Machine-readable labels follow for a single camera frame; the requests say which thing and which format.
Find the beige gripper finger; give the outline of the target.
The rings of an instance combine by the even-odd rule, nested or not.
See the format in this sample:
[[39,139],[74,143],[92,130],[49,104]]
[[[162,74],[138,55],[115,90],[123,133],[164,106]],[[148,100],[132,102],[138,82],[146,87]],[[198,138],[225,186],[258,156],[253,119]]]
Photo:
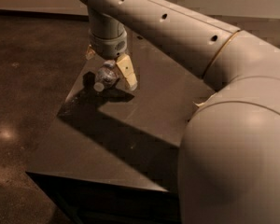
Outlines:
[[121,72],[125,81],[125,86],[129,91],[134,91],[137,88],[137,78],[133,69],[131,57],[128,54],[122,54],[116,59],[116,66]]
[[91,45],[88,45],[87,50],[86,50],[86,54],[85,54],[85,58],[86,60],[90,60],[95,56],[96,52],[95,50],[92,48]]

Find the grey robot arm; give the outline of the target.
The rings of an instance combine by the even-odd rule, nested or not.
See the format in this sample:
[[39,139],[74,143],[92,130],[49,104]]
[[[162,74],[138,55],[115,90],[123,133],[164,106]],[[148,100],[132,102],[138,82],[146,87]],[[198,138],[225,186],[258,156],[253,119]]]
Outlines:
[[182,223],[280,224],[280,49],[164,0],[80,1],[100,56],[128,26],[215,90],[179,149]]

